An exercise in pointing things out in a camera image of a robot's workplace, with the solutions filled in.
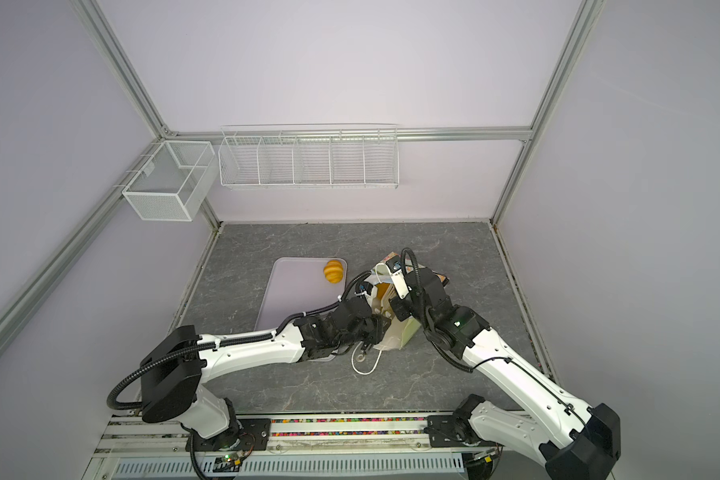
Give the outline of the long golden pastry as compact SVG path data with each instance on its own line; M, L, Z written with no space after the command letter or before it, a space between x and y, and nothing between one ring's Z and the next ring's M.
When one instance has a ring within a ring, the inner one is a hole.
M378 299L379 301L381 301L385 297L385 295L387 294L388 290L391 287L392 287L392 285L390 283L384 283L384 282L377 283L374 286L374 292L375 292L374 297L376 299Z

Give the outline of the white mesh box basket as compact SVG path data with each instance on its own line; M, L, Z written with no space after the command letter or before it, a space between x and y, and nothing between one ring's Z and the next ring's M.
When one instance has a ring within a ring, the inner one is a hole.
M191 222L219 175L208 141L163 141L123 188L123 196L145 221Z

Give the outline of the lavender tray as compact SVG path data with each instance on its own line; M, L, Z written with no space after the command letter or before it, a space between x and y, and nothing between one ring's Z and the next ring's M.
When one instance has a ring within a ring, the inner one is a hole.
M341 278L336 283L324 274L333 260L340 264ZM346 270L347 263L340 258L279 258L273 264L254 329L272 330L289 315L336 302L345 289Z

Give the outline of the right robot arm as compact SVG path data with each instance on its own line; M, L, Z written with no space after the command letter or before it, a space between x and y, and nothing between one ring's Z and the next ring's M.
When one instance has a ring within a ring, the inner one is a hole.
M552 479L609 479L621 455L618 414L567 392L519 356L474 310L451 302L441 279L424 269L392 274L391 304L422 326L452 366L481 374L519 407L503 410L471 394L453 412L447 435L465 445L490 442L542 465Z

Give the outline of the aluminium frame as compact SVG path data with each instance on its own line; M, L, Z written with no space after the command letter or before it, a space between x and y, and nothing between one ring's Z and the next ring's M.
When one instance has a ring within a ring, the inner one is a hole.
M99 4L96 1L73 1L71 5L115 78L124 88L126 96L134 103L136 111L146 121L151 133L155 135L153 142L132 164L133 167L144 165L146 155L154 152L163 143L178 140L216 140L220 137L218 134L208 132L171 131L157 112L155 103L149 97L132 64L127 59L111 26L105 20ZM400 142L487 140L523 142L524 146L521 149L520 157L511 170L507 186L500 195L497 210L492 215L493 219L499 219L517 185L517 176L530 155L533 142L540 136L544 123L550 118L552 108L573 71L573 64L581 53L583 43L594 27L603 5L602 1L583 1L580 4L564 43L563 52L542 96L538 111L529 126L398 128L395 130L397 139ZM0 357L102 230L106 228L123 201L122 190L118 187L112 188L0 312Z

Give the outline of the floral paper bag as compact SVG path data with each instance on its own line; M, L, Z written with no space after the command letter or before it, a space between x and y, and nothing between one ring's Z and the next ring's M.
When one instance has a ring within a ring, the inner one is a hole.
M382 282L390 283L392 285L388 276L379 275L375 271L376 265L370 270L371 274L368 282L372 283L374 286L377 283ZM406 273L413 272L412 260L406 260L405 266ZM421 328L421 324L413 317L409 317L404 321L400 321L396 318L389 304L389 298L393 293L396 293L396 291L392 285L381 301L374 298L373 304L370 305L374 314L380 315L390 321L388 328L384 332L384 336L374 345L358 342L352 350L351 366L353 370L361 376L373 374L384 351L402 349L413 337L413 335ZM358 368L358 364L364 362L371 351L376 352L376 359L373 362L373 366L367 371L360 370Z

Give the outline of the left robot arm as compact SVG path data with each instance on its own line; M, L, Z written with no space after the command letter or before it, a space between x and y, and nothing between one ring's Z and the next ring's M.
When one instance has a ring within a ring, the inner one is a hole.
M113 387L106 404L139 411L146 423L175 420L202 439L236 436L232 402L211 393L206 383L260 366L328 358L345 347L374 346L390 325L365 298L352 297L292 314L271 330L199 335L194 326L183 326Z

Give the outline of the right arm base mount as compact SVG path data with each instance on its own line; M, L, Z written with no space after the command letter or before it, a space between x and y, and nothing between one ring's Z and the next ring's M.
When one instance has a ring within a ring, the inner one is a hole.
M433 448L500 446L497 442L481 439L466 420L454 414L428 416L424 432Z

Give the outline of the yellow twisted bread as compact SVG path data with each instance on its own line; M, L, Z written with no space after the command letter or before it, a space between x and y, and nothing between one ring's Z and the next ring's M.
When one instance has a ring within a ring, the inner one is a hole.
M332 259L325 264L323 275L329 283L339 284L345 279L345 269L346 267L341 260Z

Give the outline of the aluminium front rail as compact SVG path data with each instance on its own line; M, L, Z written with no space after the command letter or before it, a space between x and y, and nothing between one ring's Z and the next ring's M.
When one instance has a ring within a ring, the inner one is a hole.
M429 453L437 449L489 451L494 440L466 443L449 412L240 415L238 448L255 454ZM176 421L147 424L114 416L94 450L96 457L167 456L187 451L189 433Z

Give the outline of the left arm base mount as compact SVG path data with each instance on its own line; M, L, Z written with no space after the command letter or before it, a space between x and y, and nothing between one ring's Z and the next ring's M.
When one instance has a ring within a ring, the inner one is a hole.
M210 439L193 433L186 442L185 451L190 451L190 442L193 442L195 452L263 451L267 448L271 426L270 418L238 419L236 426Z

